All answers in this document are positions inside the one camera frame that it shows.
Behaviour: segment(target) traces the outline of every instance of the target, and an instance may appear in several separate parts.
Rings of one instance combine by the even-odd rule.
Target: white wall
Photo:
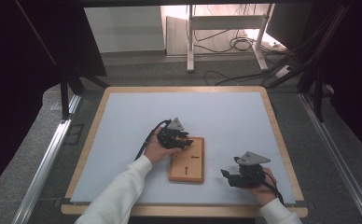
[[[160,7],[89,7],[85,13],[101,53],[165,49]]]

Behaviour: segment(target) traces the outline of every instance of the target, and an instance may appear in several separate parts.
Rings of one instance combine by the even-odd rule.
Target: white sleeve
[[[298,215],[289,212],[278,198],[260,208],[260,213],[265,217],[268,224],[301,224]]]
[[[152,163],[144,155],[129,164],[127,170],[117,175],[90,203],[76,224],[128,223],[132,207],[143,191],[146,174],[151,169]]]

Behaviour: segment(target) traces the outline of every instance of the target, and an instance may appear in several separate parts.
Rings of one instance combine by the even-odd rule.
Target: black curtain
[[[29,132],[43,93],[68,76],[105,76],[82,7],[22,1],[53,61],[15,0],[0,1],[0,175]]]

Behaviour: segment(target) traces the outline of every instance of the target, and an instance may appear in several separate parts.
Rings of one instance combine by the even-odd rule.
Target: wooden table frame
[[[115,92],[260,92],[260,95],[268,113],[269,121],[273,129],[274,137],[280,150],[288,178],[291,182],[295,200],[304,202],[299,182],[294,172],[291,160],[285,147],[283,136],[274,116],[268,93],[262,87],[110,87],[104,92],[102,101],[90,128],[85,146],[80,155],[77,168],[71,179],[65,198],[71,198],[78,179],[82,175],[87,158],[91,151],[94,137],[99,128],[107,100],[111,93]],[[63,204],[62,212],[68,215],[80,215],[88,207],[87,204]],[[289,211],[295,212],[300,217],[306,217],[308,209],[306,206],[287,206]],[[259,207],[254,205],[141,205],[136,204],[132,208],[131,216],[134,217],[261,217]]]

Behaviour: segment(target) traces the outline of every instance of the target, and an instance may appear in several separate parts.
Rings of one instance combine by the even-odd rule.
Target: gray carpet floor
[[[104,57],[108,77],[102,80],[111,86],[206,86],[226,77],[259,73],[257,62],[251,55],[236,58],[212,57],[197,59],[195,73],[190,74],[182,58],[163,59],[153,56],[142,59],[116,60]],[[221,85],[258,85],[262,77],[228,81]],[[334,162],[329,157],[311,118],[296,92],[298,77],[279,87],[268,90],[285,145],[293,163],[300,187],[309,207],[303,223],[362,223],[355,201],[345,187]],[[73,223],[77,217],[62,214],[59,203],[68,188],[77,160],[89,132],[92,119],[104,90],[83,80],[86,91],[74,115],[68,135],[49,173],[32,212],[29,223]],[[0,178],[0,223],[10,223],[59,125],[61,110],[53,108],[60,101],[58,86],[48,90],[35,124],[25,138],[15,158]],[[338,145],[362,187],[362,144],[340,119],[329,98],[323,101],[323,117],[327,129]],[[246,223],[245,219],[166,219],[132,218],[130,223]],[[265,223],[258,218],[256,223]]]

